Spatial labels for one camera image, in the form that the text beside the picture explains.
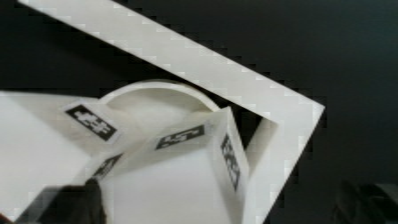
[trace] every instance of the black and white label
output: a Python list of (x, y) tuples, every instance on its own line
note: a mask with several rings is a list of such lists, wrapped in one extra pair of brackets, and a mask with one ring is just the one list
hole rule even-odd
[(158, 145), (156, 145), (156, 150), (163, 149), (170, 145), (175, 145), (177, 143), (188, 141), (191, 138), (197, 138), (198, 136), (204, 135), (204, 125), (190, 128), (188, 130), (177, 132), (175, 134), (165, 136), (159, 139)]
[(104, 178), (113, 166), (115, 166), (115, 163), (117, 163), (117, 160), (120, 159), (120, 156), (122, 154), (118, 154), (117, 156), (110, 157), (104, 161), (102, 161), (102, 164), (95, 170), (95, 173), (92, 175), (92, 179), (95, 179), (97, 181)]
[(227, 165), (227, 172), (229, 172), (229, 177), (230, 177), (230, 182), (232, 182), (232, 188), (236, 191), (237, 184), (239, 184), (239, 166), (237, 166), (237, 161), (236, 161), (236, 156), (234, 156), (234, 151), (232, 151), (229, 135), (225, 135), (221, 145), (220, 145), (220, 150), (221, 150), (221, 155), (223, 155), (223, 160), (225, 160), (225, 165)]
[(65, 110), (65, 113), (85, 128), (94, 132), (97, 137), (108, 142), (115, 138), (117, 129), (92, 113), (85, 105), (78, 104)]

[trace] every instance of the black background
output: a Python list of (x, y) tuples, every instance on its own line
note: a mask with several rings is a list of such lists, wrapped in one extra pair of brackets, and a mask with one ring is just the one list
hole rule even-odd
[[(341, 179), (398, 183), (398, 1), (127, 6), (326, 106), (268, 222), (330, 223)], [(12, 0), (0, 15), (0, 89), (99, 97), (165, 74)]]

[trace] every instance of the white cardboard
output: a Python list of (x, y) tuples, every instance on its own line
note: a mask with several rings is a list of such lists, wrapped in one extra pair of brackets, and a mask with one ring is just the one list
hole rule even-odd
[(323, 106), (110, 0), (19, 0), (262, 116), (243, 224), (262, 223)]

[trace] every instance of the white frame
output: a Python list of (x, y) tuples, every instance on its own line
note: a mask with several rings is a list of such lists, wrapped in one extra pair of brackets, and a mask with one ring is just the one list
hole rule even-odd
[(19, 2), (264, 118), (246, 149), (252, 171), (241, 221), (262, 223), (323, 106), (113, 1)]

